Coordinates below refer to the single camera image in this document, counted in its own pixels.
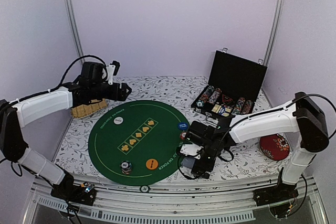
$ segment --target red cushion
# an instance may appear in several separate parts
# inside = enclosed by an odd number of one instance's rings
[[[260,149],[273,160],[283,160],[289,155],[288,141],[279,134],[261,137]]]

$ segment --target chip stack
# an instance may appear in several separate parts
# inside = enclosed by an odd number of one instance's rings
[[[214,92],[214,90],[215,90],[214,86],[207,87],[207,89],[204,91],[204,93],[197,101],[196,105],[198,107],[203,107],[206,101],[209,99],[210,95]]]
[[[132,172],[132,164],[129,161],[123,161],[120,164],[121,172],[125,175],[129,175]]]
[[[243,109],[245,104],[245,98],[244,97],[240,97],[232,111],[231,115],[239,115],[241,113],[241,110]]]
[[[184,131],[180,134],[180,139],[185,140],[185,136],[187,135],[187,133]]]
[[[246,114],[248,114],[248,113],[250,113],[250,110],[251,110],[251,108],[252,108],[252,101],[251,100],[247,100],[246,102],[245,102],[245,105],[244,105],[244,107],[243,107],[243,110],[242,110],[242,113],[241,113],[241,115],[246,115]]]
[[[214,105],[221,93],[222,93],[221,89],[219,88],[215,89],[215,91],[210,96],[208,103]]]

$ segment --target white poker chip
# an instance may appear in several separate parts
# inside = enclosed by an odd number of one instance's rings
[[[182,139],[182,140],[185,140],[185,136],[186,136],[186,132],[184,131],[184,132],[182,132],[181,134],[180,134],[180,139]]]
[[[127,162],[122,162],[121,163],[121,168],[126,169],[129,167],[129,164]]]
[[[148,193],[151,188],[149,186],[141,186],[140,192],[142,193]]]
[[[119,116],[119,117],[115,118],[113,121],[114,121],[114,123],[116,125],[119,125],[119,124],[122,124],[122,122],[124,121],[124,119]]]

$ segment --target blue poker chip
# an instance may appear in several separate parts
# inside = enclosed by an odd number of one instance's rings
[[[177,125],[178,129],[181,130],[181,131],[185,131],[189,128],[188,124],[187,123],[179,123]]]

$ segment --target metal frame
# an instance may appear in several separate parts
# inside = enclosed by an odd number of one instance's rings
[[[60,147],[61,147],[61,144],[62,144],[62,142],[63,142],[63,139],[65,138],[65,136],[66,136],[66,134],[67,134],[67,132],[68,132],[68,130],[69,130],[69,128],[70,128],[70,125],[71,125],[73,119],[74,119],[74,118],[73,118],[72,116],[70,116],[70,118],[69,118],[67,124],[65,125],[65,128],[64,128],[63,131],[62,131],[62,134],[61,134],[61,136],[60,136],[60,138],[59,138],[59,140],[58,140],[57,147],[56,147],[56,149],[55,149],[54,155],[53,155],[52,160],[51,160],[52,162],[54,162],[55,159],[56,159],[57,153],[58,153],[58,151],[59,151],[59,149],[60,149]]]
[[[285,0],[277,0],[276,10],[275,10],[274,18],[273,18],[273,25],[272,25],[272,29],[271,29],[270,37],[268,40],[265,57],[264,57],[264,66],[266,67],[269,65],[271,55],[273,52],[273,47],[274,47],[274,43],[275,43],[275,39],[276,39],[278,27],[279,27],[279,21],[280,21],[280,16],[282,12],[282,7],[284,5],[284,1]]]
[[[68,13],[68,18],[69,18],[69,23],[70,23],[70,27],[71,27],[73,40],[74,40],[75,46],[76,46],[77,55],[78,55],[78,57],[81,57],[84,54],[83,54],[82,45],[80,43],[78,28],[77,28],[76,19],[75,19],[75,14],[73,12],[74,7],[72,5],[72,0],[64,0],[64,1],[65,1],[65,6],[66,6],[66,9],[67,9],[67,13]]]
[[[82,49],[82,45],[80,42],[80,37],[79,37],[79,32],[78,32],[78,28],[76,24],[72,0],[64,0],[64,1],[65,1],[68,17],[69,17],[69,23],[70,23],[70,27],[71,27],[71,31],[73,35],[73,40],[76,45],[77,54],[78,54],[78,57],[81,57],[83,56],[83,49]],[[268,40],[266,53],[263,59],[264,66],[268,66],[270,62],[271,54],[272,54],[275,39],[276,39],[276,34],[278,31],[278,26],[279,26],[279,21],[280,21],[280,16],[281,16],[283,5],[284,5],[284,0],[277,0],[276,10],[275,10],[274,18],[273,18],[273,24],[272,24],[272,28],[270,32],[270,37]]]
[[[97,183],[95,177],[75,175],[76,184],[84,180],[96,183],[97,199],[93,207],[80,206],[79,216],[113,223],[241,223],[254,219],[257,207],[253,190],[275,185],[276,175],[220,182],[156,183],[149,193],[138,187],[118,185],[108,179]],[[313,177],[307,178],[308,198],[317,224],[328,224],[321,197]],[[305,183],[297,185],[299,198],[305,192]],[[51,188],[42,179],[36,179],[29,194],[29,207],[24,224],[31,224],[37,204],[59,211],[65,210],[62,200],[50,196]]]

